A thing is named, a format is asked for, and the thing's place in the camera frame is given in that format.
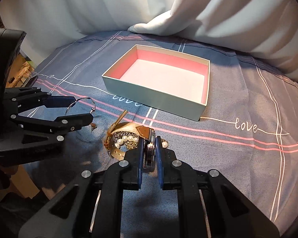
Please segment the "rose gold bangle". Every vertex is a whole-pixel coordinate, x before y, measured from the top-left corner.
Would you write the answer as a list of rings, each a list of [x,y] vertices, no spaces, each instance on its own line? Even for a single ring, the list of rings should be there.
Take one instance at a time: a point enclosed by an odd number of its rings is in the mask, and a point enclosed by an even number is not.
[[[80,107],[85,106],[85,109],[89,108],[89,113],[94,114],[96,111],[96,103],[91,97],[82,97],[76,99],[74,102],[72,102],[66,109],[65,115],[69,113],[69,111],[74,108],[76,105],[79,105]]]

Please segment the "brown leather strap watch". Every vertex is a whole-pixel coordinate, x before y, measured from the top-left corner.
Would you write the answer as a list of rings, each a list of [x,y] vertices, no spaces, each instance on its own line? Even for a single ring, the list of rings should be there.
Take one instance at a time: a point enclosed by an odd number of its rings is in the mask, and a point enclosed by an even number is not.
[[[118,119],[109,127],[104,138],[103,146],[108,155],[116,160],[124,160],[125,147],[127,151],[136,149],[140,139],[144,143],[143,167],[148,172],[153,172],[155,168],[154,157],[156,150],[156,132],[154,129],[136,124],[134,122],[123,122],[122,119],[127,114],[124,111]]]

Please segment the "blue plaid bed sheet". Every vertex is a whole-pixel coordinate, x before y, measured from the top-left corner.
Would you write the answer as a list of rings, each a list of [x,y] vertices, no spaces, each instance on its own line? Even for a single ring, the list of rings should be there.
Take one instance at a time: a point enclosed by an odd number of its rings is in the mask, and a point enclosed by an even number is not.
[[[134,45],[157,46],[210,61],[207,107],[200,121],[144,106],[105,88],[102,74]],[[153,127],[179,160],[194,169],[217,169],[279,229],[298,217],[298,83],[276,68],[237,51],[173,36],[98,32],[55,49],[37,68],[36,86],[53,95],[91,97],[97,128],[66,137],[61,157],[26,164],[48,199],[85,169],[114,163],[105,132],[126,119]]]

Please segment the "green box pink interior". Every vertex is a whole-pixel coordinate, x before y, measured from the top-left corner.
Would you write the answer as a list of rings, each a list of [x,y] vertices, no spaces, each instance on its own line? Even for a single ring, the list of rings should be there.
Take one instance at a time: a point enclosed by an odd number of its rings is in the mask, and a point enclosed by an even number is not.
[[[134,45],[102,78],[114,95],[199,121],[208,102],[210,61],[161,47]]]

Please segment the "white curtain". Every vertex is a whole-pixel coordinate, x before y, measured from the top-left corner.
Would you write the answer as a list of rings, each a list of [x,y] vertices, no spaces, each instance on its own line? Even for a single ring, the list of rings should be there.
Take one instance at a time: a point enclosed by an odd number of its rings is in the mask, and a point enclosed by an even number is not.
[[[8,29],[41,63],[56,48],[101,31],[131,31],[227,47],[298,81],[296,0],[1,0]]]

